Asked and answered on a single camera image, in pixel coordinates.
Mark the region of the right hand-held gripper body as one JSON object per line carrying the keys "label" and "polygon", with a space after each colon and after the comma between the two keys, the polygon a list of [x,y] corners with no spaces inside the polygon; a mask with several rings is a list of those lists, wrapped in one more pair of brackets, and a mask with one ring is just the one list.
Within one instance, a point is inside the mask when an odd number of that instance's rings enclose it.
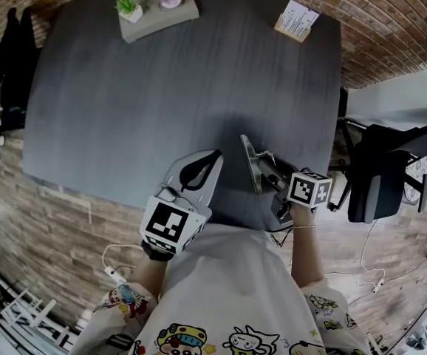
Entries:
{"label": "right hand-held gripper body", "polygon": [[332,187],[332,179],[308,168],[298,169],[279,158],[262,155],[258,167],[264,179],[275,190],[271,211],[280,225],[292,225],[292,205],[305,206],[313,211],[326,204]]}

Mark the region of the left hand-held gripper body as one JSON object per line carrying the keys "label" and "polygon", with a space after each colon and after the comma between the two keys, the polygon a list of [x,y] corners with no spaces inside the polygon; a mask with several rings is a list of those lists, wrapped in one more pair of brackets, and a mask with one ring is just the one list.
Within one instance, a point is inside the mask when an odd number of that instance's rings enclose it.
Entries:
{"label": "left hand-held gripper body", "polygon": [[209,149],[172,163],[149,197],[140,224],[146,254],[181,254],[203,230],[223,162],[220,150]]}

